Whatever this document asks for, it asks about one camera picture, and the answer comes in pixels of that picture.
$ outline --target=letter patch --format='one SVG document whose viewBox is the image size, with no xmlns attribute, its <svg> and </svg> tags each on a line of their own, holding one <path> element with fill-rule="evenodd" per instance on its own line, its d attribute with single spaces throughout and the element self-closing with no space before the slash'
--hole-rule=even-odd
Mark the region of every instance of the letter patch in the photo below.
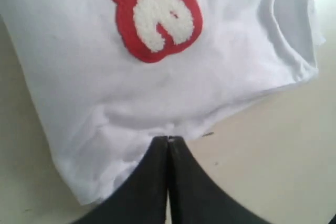
<svg viewBox="0 0 336 224">
<path fill-rule="evenodd" d="M 119 33 L 129 52 L 154 63 L 188 48 L 202 32 L 196 0 L 114 0 Z"/>
</svg>

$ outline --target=white floor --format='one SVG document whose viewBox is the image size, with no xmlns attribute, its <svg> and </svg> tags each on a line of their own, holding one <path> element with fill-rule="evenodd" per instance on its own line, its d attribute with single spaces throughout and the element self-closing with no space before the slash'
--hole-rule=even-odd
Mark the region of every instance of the white floor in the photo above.
<svg viewBox="0 0 336 224">
<path fill-rule="evenodd" d="M 318 52 L 319 79 L 190 143 L 226 192 L 274 224 L 327 224 L 336 214 L 336 1 L 317 6 L 327 39 Z M 2 23 L 0 57 L 0 224 L 69 223 L 89 208 L 77 204 L 54 169 Z"/>
</svg>

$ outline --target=white chenille letter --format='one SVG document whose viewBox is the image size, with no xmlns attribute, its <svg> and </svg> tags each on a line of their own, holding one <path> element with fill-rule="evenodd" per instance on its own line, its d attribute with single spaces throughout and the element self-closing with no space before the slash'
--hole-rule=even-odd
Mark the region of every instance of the white chenille letter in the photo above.
<svg viewBox="0 0 336 224">
<path fill-rule="evenodd" d="M 165 45 L 165 39 L 157 31 L 158 24 L 176 45 L 188 41 L 194 31 L 192 13 L 182 0 L 138 0 L 134 23 L 138 37 L 152 52 L 163 50 Z"/>
</svg>

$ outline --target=white t-shirt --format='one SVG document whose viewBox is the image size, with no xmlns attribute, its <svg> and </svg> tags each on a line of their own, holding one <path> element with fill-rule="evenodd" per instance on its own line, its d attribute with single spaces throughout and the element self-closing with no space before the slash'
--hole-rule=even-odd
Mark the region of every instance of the white t-shirt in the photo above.
<svg viewBox="0 0 336 224">
<path fill-rule="evenodd" d="M 56 167 L 106 199 L 151 139 L 318 73 L 312 0 L 0 0 Z"/>
</svg>

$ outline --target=red chenille patch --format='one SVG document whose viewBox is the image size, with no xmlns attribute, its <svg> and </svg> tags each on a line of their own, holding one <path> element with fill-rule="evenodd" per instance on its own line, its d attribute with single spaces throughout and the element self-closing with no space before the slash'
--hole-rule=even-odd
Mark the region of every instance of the red chenille patch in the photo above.
<svg viewBox="0 0 336 224">
<path fill-rule="evenodd" d="M 191 46 L 200 36 L 203 28 L 203 18 L 200 7 L 196 0 L 181 0 L 192 15 L 194 29 L 186 41 L 179 44 L 174 42 L 173 37 L 164 29 L 160 22 L 156 25 L 156 31 L 164 39 L 162 50 L 151 50 L 140 38 L 134 22 L 134 7 L 138 0 L 114 0 L 117 4 L 116 21 L 119 33 L 129 52 L 141 61 L 154 63 L 164 59 L 168 55 L 179 53 Z"/>
</svg>

